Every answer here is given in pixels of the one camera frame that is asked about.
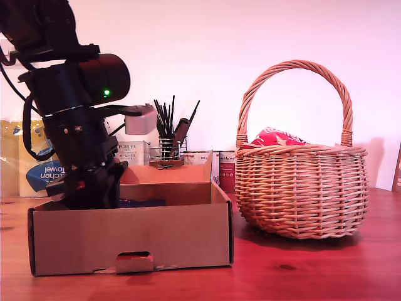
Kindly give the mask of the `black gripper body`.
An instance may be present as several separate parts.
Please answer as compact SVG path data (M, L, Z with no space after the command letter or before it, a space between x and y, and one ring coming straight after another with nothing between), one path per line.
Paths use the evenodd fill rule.
M118 142L107 133L104 119L125 114L126 106L76 107L43 118L44 131L51 141L65 174L48 189L118 189L128 164L117 163Z

